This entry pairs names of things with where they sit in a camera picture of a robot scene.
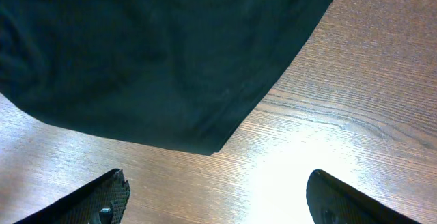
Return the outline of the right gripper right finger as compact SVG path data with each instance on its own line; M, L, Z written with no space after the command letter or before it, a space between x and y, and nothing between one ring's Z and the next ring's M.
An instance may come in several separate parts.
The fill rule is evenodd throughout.
M309 176L306 199L315 224L420 224L321 169Z

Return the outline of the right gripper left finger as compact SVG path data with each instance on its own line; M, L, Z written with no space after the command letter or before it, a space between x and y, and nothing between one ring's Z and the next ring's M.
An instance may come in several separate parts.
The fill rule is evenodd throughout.
M121 169L112 169L16 224L120 224L130 198Z

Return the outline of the black t-shirt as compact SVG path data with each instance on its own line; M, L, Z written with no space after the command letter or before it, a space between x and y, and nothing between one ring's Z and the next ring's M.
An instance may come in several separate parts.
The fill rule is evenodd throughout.
M333 0L1 0L1 93L89 135L211 155Z

